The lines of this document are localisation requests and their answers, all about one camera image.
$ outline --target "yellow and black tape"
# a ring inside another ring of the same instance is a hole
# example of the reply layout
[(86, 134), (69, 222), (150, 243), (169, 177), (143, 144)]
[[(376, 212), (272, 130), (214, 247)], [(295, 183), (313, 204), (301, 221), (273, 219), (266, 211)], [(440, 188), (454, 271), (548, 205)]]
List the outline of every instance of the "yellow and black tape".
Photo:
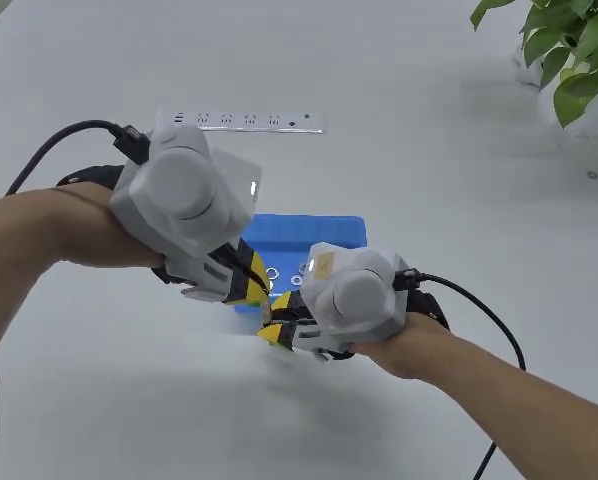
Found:
[(266, 275), (266, 267), (257, 252), (243, 239), (239, 239), (237, 249), (228, 244), (213, 252), (215, 256), (229, 259), (230, 263), (241, 265), (247, 272), (239, 268), (232, 269), (230, 292), (223, 303), (227, 305), (252, 304), (261, 305), (268, 301), (270, 280)]
[(312, 314), (306, 307), (299, 290), (285, 292), (279, 296), (272, 306), (271, 320), (274, 321), (296, 321), (311, 319)]
[(257, 336), (271, 345), (279, 345), (292, 352), (292, 339), (295, 337), (296, 330), (297, 325), (295, 323), (272, 323), (259, 330)]

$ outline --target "white table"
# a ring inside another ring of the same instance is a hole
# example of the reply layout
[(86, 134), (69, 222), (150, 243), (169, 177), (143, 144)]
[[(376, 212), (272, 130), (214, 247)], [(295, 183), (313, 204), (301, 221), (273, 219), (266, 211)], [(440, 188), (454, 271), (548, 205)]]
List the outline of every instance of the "white table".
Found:
[[(15, 0), (0, 195), (73, 121), (324, 112), (323, 136), (208, 139), (261, 164), (259, 211), (364, 217), (370, 242), (491, 305), (534, 372), (598, 402), (598, 155), (546, 137), (513, 81), (524, 5), (475, 34), (473, 3)], [(121, 160), (81, 134), (28, 186)], [(458, 334), (513, 360), (487, 318), (431, 291)], [(225, 333), (248, 329), (149, 272), (55, 268), (0, 348), (0, 480), (471, 478), (489, 440), (442, 393)], [(497, 454), (486, 478), (518, 474)]]

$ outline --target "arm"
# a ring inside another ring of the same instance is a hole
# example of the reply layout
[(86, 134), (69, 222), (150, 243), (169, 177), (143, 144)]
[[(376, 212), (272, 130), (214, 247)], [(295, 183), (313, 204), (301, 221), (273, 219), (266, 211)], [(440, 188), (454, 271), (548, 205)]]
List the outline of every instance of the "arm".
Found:
[(357, 345), (356, 351), (393, 375), (443, 390), (524, 477), (598, 480), (598, 405), (503, 362), (418, 314), (399, 335)]
[(110, 195), (80, 183), (0, 200), (0, 340), (36, 281), (60, 260), (99, 267), (162, 263), (117, 224)]

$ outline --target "electrical outlet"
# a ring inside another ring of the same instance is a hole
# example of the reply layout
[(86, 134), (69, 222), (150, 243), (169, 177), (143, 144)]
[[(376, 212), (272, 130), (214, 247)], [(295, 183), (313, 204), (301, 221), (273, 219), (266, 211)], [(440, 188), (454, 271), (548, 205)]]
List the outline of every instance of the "electrical outlet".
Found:
[(323, 116), (313, 112), (159, 112), (157, 126), (173, 122), (227, 132), (324, 133)]

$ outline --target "gray plastic housing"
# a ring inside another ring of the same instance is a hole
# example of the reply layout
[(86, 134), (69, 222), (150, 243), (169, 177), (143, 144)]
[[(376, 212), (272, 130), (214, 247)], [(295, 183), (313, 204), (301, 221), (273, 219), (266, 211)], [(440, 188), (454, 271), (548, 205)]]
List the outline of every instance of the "gray plastic housing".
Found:
[(219, 151), (211, 157), (195, 126), (166, 125), (153, 131), (145, 164), (126, 163), (110, 206), (130, 235), (165, 256), (168, 274), (187, 281), (186, 297), (222, 301), (232, 271), (207, 254), (237, 246), (260, 180), (252, 162)]
[(342, 352), (351, 343), (378, 342), (405, 327), (408, 293), (395, 291), (392, 283), (395, 272), (408, 265), (397, 254), (318, 243), (307, 266), (301, 296), (321, 334), (310, 342), (295, 337), (298, 348), (312, 343)]

